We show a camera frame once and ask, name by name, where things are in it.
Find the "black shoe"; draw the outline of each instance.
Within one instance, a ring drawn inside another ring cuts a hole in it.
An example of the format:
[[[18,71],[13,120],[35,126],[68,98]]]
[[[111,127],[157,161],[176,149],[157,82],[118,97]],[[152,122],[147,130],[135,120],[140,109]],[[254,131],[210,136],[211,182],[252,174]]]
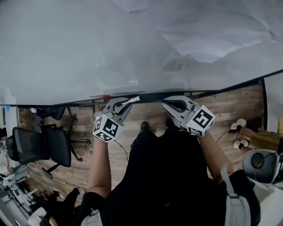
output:
[[[174,126],[175,124],[174,124],[174,122],[173,122],[173,120],[171,119],[171,118],[167,118],[166,119],[166,127],[167,128],[169,128],[169,127],[172,127],[172,126]]]
[[[141,131],[142,131],[142,130],[146,130],[146,129],[149,130],[149,124],[148,124],[146,121],[143,121],[143,122],[141,123]]]

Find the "white sneaker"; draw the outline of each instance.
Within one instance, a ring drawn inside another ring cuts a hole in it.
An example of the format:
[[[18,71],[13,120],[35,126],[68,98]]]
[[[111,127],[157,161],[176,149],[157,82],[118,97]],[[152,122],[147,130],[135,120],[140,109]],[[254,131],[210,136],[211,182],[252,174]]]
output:
[[[61,198],[61,199],[64,199],[65,197],[62,195],[62,193],[61,192],[59,192],[59,190],[58,189],[55,189],[54,191],[56,191],[56,192],[58,192],[59,193],[59,197]]]
[[[236,140],[233,144],[233,148],[235,149],[239,149],[239,145],[243,144],[245,147],[247,147],[249,145],[248,141],[243,139],[243,140]]]
[[[239,119],[237,122],[233,123],[230,127],[230,129],[237,129],[237,126],[244,127],[247,124],[245,119]]]
[[[84,195],[85,194],[85,190],[83,188],[80,188],[80,187],[75,187],[79,190],[80,192],[80,195]]]

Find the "fiducial marker cube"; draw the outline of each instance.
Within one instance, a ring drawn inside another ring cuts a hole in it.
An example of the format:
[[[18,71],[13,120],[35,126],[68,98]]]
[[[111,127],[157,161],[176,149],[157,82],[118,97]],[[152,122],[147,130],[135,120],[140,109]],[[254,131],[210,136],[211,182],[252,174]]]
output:
[[[109,141],[115,140],[122,130],[123,126],[103,114],[96,119],[96,124],[92,134],[108,143]]]
[[[186,129],[192,135],[205,136],[213,126],[215,115],[202,105],[192,119],[186,124]]]

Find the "person's right arm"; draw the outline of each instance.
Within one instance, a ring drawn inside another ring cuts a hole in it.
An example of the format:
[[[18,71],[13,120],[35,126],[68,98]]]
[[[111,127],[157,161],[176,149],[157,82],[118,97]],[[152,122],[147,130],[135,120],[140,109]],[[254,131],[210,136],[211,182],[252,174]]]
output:
[[[221,168],[227,165],[228,175],[230,176],[234,173],[233,165],[209,132],[204,137],[199,137],[199,143],[211,176],[220,185],[223,181],[220,173]]]
[[[89,192],[95,192],[106,198],[111,191],[111,169],[107,143],[95,138],[92,164],[88,175]]]

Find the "floor plank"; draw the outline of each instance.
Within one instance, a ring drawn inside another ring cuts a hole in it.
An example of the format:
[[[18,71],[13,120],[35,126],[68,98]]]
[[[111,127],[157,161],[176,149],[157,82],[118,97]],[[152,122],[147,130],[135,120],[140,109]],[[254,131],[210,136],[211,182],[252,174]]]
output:
[[[263,93],[261,85],[255,85],[231,92],[203,98],[197,100],[199,104],[204,104],[216,115],[216,122],[210,130],[212,136],[217,140],[224,132],[229,130],[229,126],[239,118],[253,119],[263,117]],[[78,122],[73,128],[73,139],[88,138],[93,143],[93,123],[92,123],[92,108],[81,107],[72,108],[72,113],[75,113]],[[130,152],[130,144],[133,142],[139,133],[140,124],[146,120],[150,123],[151,128],[157,136],[160,136],[165,131],[165,119],[167,113],[160,103],[135,104],[133,105],[128,117],[124,122],[124,131],[117,141]],[[20,120],[22,127],[32,128],[34,118],[28,114],[26,110],[21,110]],[[67,111],[65,112],[60,122],[53,119],[46,120],[48,124],[56,122],[58,125],[63,125],[68,129],[70,118]],[[234,168],[241,168],[242,153],[233,149],[233,142],[238,139],[236,134],[226,133],[220,140],[219,145],[233,163]],[[49,168],[55,163],[51,160],[37,161],[29,163],[27,168],[30,173],[30,178],[27,183],[31,188],[38,188],[40,191],[46,190],[52,192],[55,188],[59,189],[63,195],[67,195],[74,186],[82,188],[87,187],[88,171],[91,164],[92,145],[74,144],[74,148],[79,157],[83,158],[83,162],[78,162],[72,156],[72,166],[70,168],[58,167],[52,172],[53,180],[48,180],[44,177],[41,168]],[[109,143],[109,158],[112,173],[112,188],[114,188],[125,174],[127,161],[125,151],[115,142]],[[80,204],[81,197],[79,196],[77,204]]]

